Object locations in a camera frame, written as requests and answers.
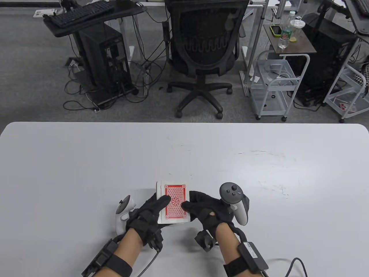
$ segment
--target smartphone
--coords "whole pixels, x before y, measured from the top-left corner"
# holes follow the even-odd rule
[[[270,30],[273,37],[280,37],[280,34],[282,33],[282,28],[280,27],[280,25],[271,25]]]

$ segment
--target white metal cart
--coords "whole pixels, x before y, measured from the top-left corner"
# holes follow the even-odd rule
[[[261,60],[263,54],[274,52],[263,51],[259,54],[254,65],[255,73],[252,77],[250,95],[256,111],[256,119],[260,120],[264,115],[282,115],[281,120],[287,120],[288,112],[293,105],[293,100],[309,65],[308,54],[280,54],[283,59]],[[286,57],[304,56],[306,63],[300,76],[295,76]]]
[[[325,104],[330,105],[341,115],[341,119],[339,120],[340,123],[345,123],[345,118],[349,118],[369,110],[369,95],[364,94],[366,79],[364,75],[348,64],[349,58],[351,57],[354,49],[361,43],[362,42],[358,38],[322,104],[322,106],[325,106]],[[353,79],[355,74],[362,79],[362,85]],[[344,89],[331,94],[339,79],[345,81],[347,84],[344,86]]]

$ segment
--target white vr controller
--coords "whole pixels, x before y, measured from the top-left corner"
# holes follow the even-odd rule
[[[136,203],[130,195],[119,202],[119,207],[115,212],[115,231],[118,236],[125,233],[125,224],[130,217],[128,213],[135,207]]]
[[[235,183],[224,183],[219,189],[220,197],[231,206],[234,216],[240,225],[248,222],[248,211],[250,200],[244,195],[242,189]],[[125,233],[125,224],[128,220],[129,212],[136,207],[132,197],[128,195],[119,202],[119,207],[115,212],[115,231],[117,235]]]

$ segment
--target black mesh chair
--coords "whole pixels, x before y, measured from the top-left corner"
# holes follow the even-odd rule
[[[205,83],[209,74],[224,75],[239,55],[239,29],[249,0],[166,0],[172,23],[170,38],[169,23],[163,22],[167,62],[196,83],[170,82],[167,92],[173,87],[191,92],[179,104],[176,117],[193,99],[202,96],[218,111],[216,117],[223,118],[223,108],[210,91],[227,89],[232,94],[230,83]]]

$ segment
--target chair base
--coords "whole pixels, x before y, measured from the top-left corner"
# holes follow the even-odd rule
[[[215,97],[210,93],[210,91],[217,89],[227,89],[227,94],[232,94],[232,84],[231,83],[205,83],[205,76],[198,76],[196,83],[187,83],[187,82],[170,82],[168,83],[167,92],[171,93],[173,91],[173,87],[181,88],[185,90],[190,90],[191,92],[182,100],[182,102],[178,105],[176,111],[176,117],[182,117],[182,110],[186,107],[193,99],[198,96],[202,96],[205,98],[210,104],[213,105],[217,110],[216,118],[223,118],[223,107],[219,104],[219,102],[215,99]]]

